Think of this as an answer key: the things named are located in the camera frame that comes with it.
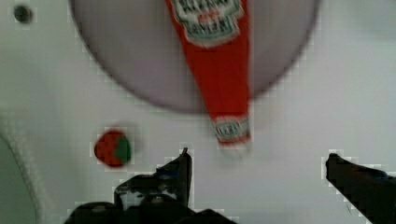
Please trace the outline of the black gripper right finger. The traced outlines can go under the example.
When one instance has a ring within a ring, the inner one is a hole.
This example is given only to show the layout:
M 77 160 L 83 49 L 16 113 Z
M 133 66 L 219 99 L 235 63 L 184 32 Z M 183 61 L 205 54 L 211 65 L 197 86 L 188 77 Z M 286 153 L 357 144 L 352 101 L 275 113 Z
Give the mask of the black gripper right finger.
M 326 179 L 372 224 L 395 224 L 395 177 L 331 153 Z

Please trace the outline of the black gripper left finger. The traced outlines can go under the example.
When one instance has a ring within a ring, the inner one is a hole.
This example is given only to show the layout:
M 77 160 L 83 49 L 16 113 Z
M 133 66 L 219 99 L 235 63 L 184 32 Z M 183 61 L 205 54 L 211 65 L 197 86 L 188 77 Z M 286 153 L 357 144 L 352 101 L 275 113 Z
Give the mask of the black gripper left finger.
M 192 158 L 188 148 L 150 175 L 135 175 L 114 190 L 114 203 L 122 210 L 139 206 L 149 196 L 166 196 L 188 205 L 191 190 Z

